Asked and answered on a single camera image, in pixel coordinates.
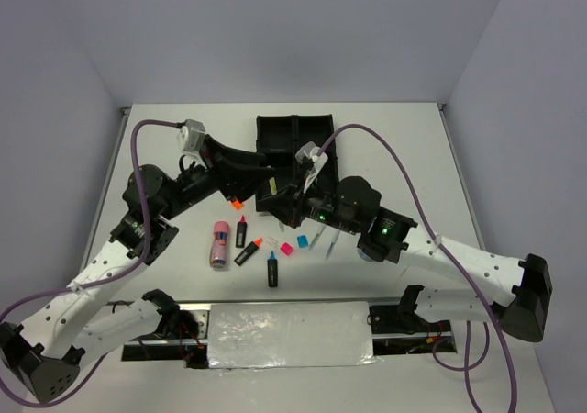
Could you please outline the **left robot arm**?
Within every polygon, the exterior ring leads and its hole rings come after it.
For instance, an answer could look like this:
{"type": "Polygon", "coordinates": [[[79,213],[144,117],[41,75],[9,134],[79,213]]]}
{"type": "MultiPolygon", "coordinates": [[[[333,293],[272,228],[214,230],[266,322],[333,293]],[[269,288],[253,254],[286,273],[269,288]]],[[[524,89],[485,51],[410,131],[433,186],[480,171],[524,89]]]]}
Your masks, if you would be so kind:
{"type": "Polygon", "coordinates": [[[167,339],[192,316],[160,289],[127,307],[95,315],[130,280],[145,272],[179,230],[173,218],[219,192],[245,201],[272,176],[264,155],[226,147],[210,136],[195,146],[200,163],[171,178],[153,164],[133,164],[123,200],[127,213],[107,242],[64,288],[47,291],[47,303],[19,323],[1,323],[1,359],[35,397],[53,407],[75,393],[82,369],[128,340],[155,334],[167,339]]]}

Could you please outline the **blue slim pen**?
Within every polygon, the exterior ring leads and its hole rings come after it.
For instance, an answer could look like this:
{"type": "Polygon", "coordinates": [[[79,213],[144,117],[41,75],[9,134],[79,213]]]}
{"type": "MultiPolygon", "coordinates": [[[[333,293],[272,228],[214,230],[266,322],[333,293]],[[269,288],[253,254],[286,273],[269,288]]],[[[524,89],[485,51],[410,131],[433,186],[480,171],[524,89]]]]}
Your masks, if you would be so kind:
{"type": "Polygon", "coordinates": [[[328,245],[327,252],[326,252],[326,254],[325,254],[325,260],[328,260],[328,259],[330,258],[330,256],[332,255],[332,252],[333,252],[333,250],[335,249],[335,247],[336,247],[336,244],[337,244],[337,242],[338,242],[338,238],[339,238],[340,232],[341,232],[340,230],[337,230],[337,231],[336,231],[336,232],[333,234],[333,236],[332,236],[332,238],[331,238],[331,241],[330,241],[330,243],[329,243],[329,245],[328,245]]]}

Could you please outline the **blue highlighter cap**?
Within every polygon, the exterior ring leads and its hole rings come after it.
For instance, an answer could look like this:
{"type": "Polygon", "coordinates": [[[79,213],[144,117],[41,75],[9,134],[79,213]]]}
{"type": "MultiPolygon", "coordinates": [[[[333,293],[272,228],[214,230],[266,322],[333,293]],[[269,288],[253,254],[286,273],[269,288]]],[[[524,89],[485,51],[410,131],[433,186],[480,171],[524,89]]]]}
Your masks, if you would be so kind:
{"type": "Polygon", "coordinates": [[[297,237],[297,244],[300,249],[304,249],[308,247],[308,240],[305,235],[300,235],[297,237]]]}

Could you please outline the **green slim pen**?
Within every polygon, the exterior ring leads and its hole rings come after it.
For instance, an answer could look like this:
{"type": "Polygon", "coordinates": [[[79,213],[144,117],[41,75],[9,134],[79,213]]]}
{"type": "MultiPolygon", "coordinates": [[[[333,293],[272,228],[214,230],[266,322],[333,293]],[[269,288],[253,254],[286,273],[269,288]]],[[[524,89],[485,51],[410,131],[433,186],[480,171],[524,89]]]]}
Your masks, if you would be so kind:
{"type": "Polygon", "coordinates": [[[310,251],[311,251],[311,250],[312,250],[312,249],[315,247],[315,245],[317,244],[317,242],[318,242],[318,241],[319,241],[319,239],[321,238],[321,236],[322,236],[322,234],[323,234],[323,232],[324,232],[325,228],[326,228],[326,225],[321,225],[321,226],[320,226],[320,227],[317,229],[317,231],[316,231],[316,234],[315,234],[315,235],[314,235],[314,237],[311,239],[311,241],[310,241],[310,244],[309,244],[309,246],[308,246],[308,249],[309,249],[310,251]]]}

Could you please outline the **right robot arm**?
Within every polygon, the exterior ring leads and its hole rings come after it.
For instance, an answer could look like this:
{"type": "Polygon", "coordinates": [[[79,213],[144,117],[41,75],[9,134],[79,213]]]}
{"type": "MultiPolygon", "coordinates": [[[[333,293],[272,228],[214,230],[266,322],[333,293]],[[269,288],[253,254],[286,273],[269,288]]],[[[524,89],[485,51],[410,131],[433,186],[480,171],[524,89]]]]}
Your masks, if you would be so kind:
{"type": "Polygon", "coordinates": [[[381,198],[365,179],[350,176],[331,190],[289,184],[261,203],[291,228],[310,218],[358,235],[357,249],[371,261],[420,268],[458,284],[456,289],[407,286],[398,313],[409,331],[440,320],[495,321],[518,340],[543,340],[553,292],[544,258],[506,257],[430,235],[412,218],[383,207],[381,198]]]}

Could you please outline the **blue tip black highlighter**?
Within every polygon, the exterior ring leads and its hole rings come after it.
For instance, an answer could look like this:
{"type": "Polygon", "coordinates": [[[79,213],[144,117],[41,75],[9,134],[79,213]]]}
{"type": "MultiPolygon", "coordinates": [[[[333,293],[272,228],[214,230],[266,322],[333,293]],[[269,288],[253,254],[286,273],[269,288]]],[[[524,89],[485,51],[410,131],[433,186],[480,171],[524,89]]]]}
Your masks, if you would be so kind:
{"type": "Polygon", "coordinates": [[[276,288],[279,283],[278,260],[274,251],[270,252],[267,260],[267,281],[269,288],[276,288]]]}

